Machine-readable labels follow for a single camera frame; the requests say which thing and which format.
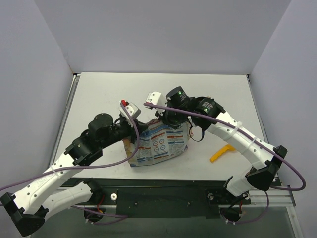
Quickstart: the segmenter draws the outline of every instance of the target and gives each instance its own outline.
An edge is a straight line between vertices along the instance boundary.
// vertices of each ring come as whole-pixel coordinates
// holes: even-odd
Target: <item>yellow plastic object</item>
[[[234,148],[232,145],[229,145],[229,144],[223,146],[223,147],[222,147],[220,150],[218,150],[213,156],[211,156],[211,158],[209,159],[210,162],[213,163],[216,159],[219,158],[219,156],[221,156],[223,153],[225,153],[225,152],[228,151],[228,150],[234,151],[235,148]]]

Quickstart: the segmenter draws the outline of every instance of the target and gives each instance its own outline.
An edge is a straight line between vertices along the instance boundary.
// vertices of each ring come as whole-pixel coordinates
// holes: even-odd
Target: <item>black metal frame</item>
[[[73,187],[84,180],[87,178],[71,178],[62,187]],[[219,205],[231,205],[235,199],[223,188],[225,181],[95,178],[95,182],[105,195],[102,205],[116,205],[116,214],[129,218],[219,218]],[[117,194],[116,201],[110,198],[113,193]],[[250,199],[243,200],[243,204],[250,203]]]

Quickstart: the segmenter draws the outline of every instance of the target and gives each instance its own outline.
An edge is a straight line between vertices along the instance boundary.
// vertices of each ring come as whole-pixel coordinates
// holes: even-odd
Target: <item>gray wall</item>
[[[46,168],[71,80],[72,72],[33,0],[1,1],[0,186]],[[19,237],[3,208],[0,224],[0,237]]]
[[[316,237],[317,197],[317,1],[292,0],[251,73],[269,141],[289,149],[287,160],[305,176],[307,188],[294,192],[305,237]],[[287,167],[280,176],[301,182]]]
[[[74,72],[250,73],[290,0],[35,0]]]

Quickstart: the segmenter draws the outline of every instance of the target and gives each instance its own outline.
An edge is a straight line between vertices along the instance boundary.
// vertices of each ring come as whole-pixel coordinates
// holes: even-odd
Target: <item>white tabletop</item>
[[[148,122],[154,110],[143,106],[149,92],[164,95],[182,86],[189,97],[210,96],[254,135],[263,139],[259,119],[245,75],[147,74],[147,73],[82,73],[73,98],[57,157],[87,129],[88,123],[99,113],[114,119],[119,114],[119,101],[124,99],[137,105],[142,113],[138,120]],[[202,142],[188,142],[188,150],[168,161],[142,167],[130,167],[128,162],[105,169],[83,170],[75,177],[112,179],[176,179],[227,180],[250,167],[238,152],[229,152],[216,162],[209,161],[226,143],[206,133]],[[103,156],[92,165],[110,164],[126,157],[122,142],[103,150]]]

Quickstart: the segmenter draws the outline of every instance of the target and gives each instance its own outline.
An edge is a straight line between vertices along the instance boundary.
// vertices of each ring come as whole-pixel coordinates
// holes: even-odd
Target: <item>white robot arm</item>
[[[263,191],[268,190],[281,162],[271,153],[263,150],[262,146],[269,148],[283,158],[287,153],[284,147],[275,148],[259,140],[247,131],[240,122],[234,120],[214,99],[207,97],[189,98],[181,87],[173,89],[166,97],[163,97],[161,93],[152,92],[146,101],[146,106],[156,108],[156,116],[163,123],[177,128],[181,123],[189,121],[192,125],[201,127],[203,131],[208,131],[222,138],[250,161],[252,167],[247,174],[229,178],[225,184],[225,190],[229,193],[226,192],[224,196],[239,197],[254,187]],[[135,122],[140,133],[147,129],[145,124],[136,120],[141,111],[132,103],[121,102],[125,110],[120,109],[119,123],[114,123],[109,114],[97,115],[89,123],[88,129],[66,148],[65,152],[42,176],[39,176],[22,190],[14,194],[6,193],[0,198],[2,205],[23,236],[32,234],[49,217],[72,205],[87,201],[93,201],[96,204],[100,201],[103,192],[93,178],[82,181],[62,192],[55,194],[54,192],[69,178],[101,157],[102,149],[126,137],[130,137],[134,141],[136,134],[132,128],[131,120]],[[209,119],[188,117],[183,113],[166,110],[163,108],[166,106],[217,118],[229,123],[234,128],[212,122]]]
[[[208,131],[220,137],[250,161],[252,166],[247,174],[231,177],[225,185],[226,190],[235,197],[252,188],[263,191],[269,189],[281,162],[270,152],[264,150],[264,147],[283,158],[287,153],[283,146],[274,147],[251,134],[242,126],[241,122],[233,119],[214,99],[209,97],[190,98],[182,87],[171,90],[166,98],[162,93],[151,92],[144,105],[148,108],[155,108],[156,116],[171,127],[177,128],[181,123],[188,121],[192,125],[199,126],[203,131]],[[166,110],[164,107],[210,116],[232,125],[234,129],[208,119],[189,117],[183,113]]]
[[[97,204],[103,194],[93,178],[78,185],[56,192],[67,180],[100,158],[102,149],[126,137],[136,137],[132,119],[141,133],[147,126],[137,121],[140,110],[133,104],[122,101],[119,123],[114,123],[109,114],[99,114],[89,123],[88,129],[50,166],[39,178],[16,193],[5,193],[0,201],[23,236],[38,230],[52,215],[78,203],[92,201]]]

